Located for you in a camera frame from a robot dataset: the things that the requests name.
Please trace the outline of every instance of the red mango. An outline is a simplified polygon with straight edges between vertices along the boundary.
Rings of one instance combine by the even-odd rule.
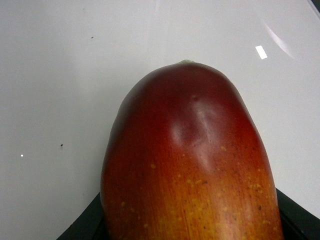
[[[283,240],[259,133],[218,70],[177,63],[122,102],[101,174],[112,240]]]

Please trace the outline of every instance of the white surface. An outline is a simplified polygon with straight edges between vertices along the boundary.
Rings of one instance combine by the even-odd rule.
[[[229,77],[276,187],[320,218],[319,39],[306,0],[1,1],[0,238],[62,234],[99,192],[124,96],[183,59]]]

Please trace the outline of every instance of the mango skin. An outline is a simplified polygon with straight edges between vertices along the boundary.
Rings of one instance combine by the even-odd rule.
[[[269,160],[234,85],[159,68],[122,102],[101,174],[112,240],[283,240]]]

